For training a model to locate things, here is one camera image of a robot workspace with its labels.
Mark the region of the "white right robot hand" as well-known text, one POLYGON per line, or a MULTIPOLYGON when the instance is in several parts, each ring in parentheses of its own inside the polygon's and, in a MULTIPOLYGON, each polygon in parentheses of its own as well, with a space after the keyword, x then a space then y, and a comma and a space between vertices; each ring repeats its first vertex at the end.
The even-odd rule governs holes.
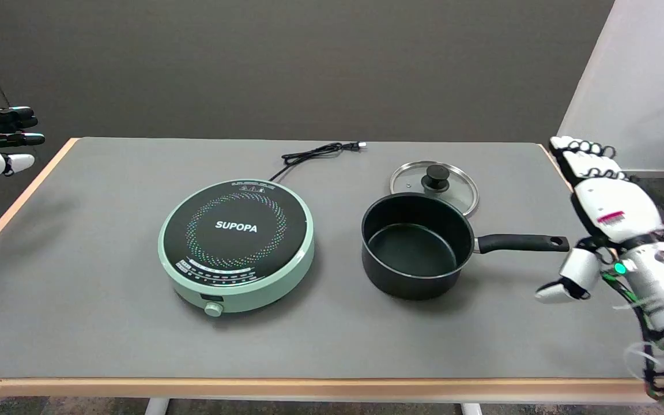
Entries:
POLYGON ((661 216, 616 163, 615 147, 564 135, 551 137, 548 149, 570 186, 570 202, 588 236, 569 250, 558 280, 538 288, 535 299, 542 304, 587 300, 602 270, 613 266, 598 250, 629 249, 629 242, 661 230, 661 216))

